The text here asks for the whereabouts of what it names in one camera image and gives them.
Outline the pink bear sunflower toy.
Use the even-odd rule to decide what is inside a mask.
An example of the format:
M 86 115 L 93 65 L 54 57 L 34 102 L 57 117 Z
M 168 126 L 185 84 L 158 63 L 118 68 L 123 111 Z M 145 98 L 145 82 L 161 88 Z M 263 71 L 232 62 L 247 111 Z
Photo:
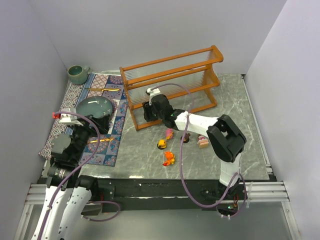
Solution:
M 170 140 L 174 135 L 174 132 L 173 132 L 173 129 L 172 128 L 168 128 L 166 131 L 165 131 L 165 139 L 166 140 Z

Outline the yellow-haired figurine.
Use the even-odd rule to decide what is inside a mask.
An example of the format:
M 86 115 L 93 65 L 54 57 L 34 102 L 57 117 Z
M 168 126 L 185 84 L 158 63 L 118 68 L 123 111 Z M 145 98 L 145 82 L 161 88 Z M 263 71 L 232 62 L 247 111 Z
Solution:
M 164 150 L 167 147 L 167 142 L 165 139 L 161 139 L 157 143 L 157 148 L 160 150 Z

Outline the brown-haired figurine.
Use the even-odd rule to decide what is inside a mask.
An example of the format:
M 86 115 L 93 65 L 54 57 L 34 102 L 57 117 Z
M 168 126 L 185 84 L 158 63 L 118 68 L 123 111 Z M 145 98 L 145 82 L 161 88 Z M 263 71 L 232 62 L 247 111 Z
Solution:
M 183 140 L 183 143 L 188 143 L 190 141 L 190 133 L 186 133 L 184 136 L 181 136 L 180 139 Z

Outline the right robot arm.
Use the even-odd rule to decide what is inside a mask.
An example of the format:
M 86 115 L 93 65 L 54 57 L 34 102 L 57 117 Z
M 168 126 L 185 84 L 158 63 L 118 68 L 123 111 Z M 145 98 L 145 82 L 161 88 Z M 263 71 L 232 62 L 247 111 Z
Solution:
M 164 94 L 158 94 L 142 104 L 147 122 L 160 120 L 167 128 L 187 131 L 208 138 L 215 155 L 220 159 L 219 182 L 233 187 L 240 171 L 240 159 L 246 137 L 229 115 L 207 117 L 174 109 Z

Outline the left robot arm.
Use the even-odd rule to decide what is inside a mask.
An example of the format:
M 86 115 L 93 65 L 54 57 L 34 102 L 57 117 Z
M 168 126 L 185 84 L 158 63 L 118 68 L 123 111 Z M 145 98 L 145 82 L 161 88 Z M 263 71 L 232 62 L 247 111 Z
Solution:
M 98 191 L 95 177 L 79 175 L 82 153 L 91 137 L 101 140 L 109 130 L 109 115 L 96 118 L 70 111 L 52 114 L 59 123 L 73 129 L 52 141 L 50 167 L 47 172 L 45 199 L 33 233 L 34 240 L 65 240 L 71 232 L 69 224 L 80 217 L 86 203 Z

